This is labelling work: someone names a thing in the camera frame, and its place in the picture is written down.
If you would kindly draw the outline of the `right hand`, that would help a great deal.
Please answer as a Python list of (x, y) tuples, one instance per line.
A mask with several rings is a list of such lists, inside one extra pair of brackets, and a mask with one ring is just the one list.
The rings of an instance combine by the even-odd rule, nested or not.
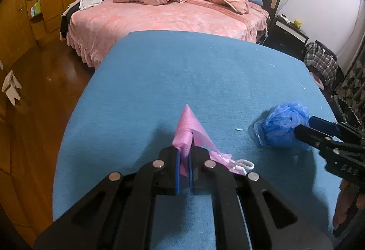
[(364, 209), (364, 194), (358, 194), (358, 187), (349, 181), (342, 180), (339, 186), (340, 193), (336, 202), (335, 213), (332, 224), (336, 230), (339, 225), (345, 222), (347, 213), (353, 202), (357, 209)]

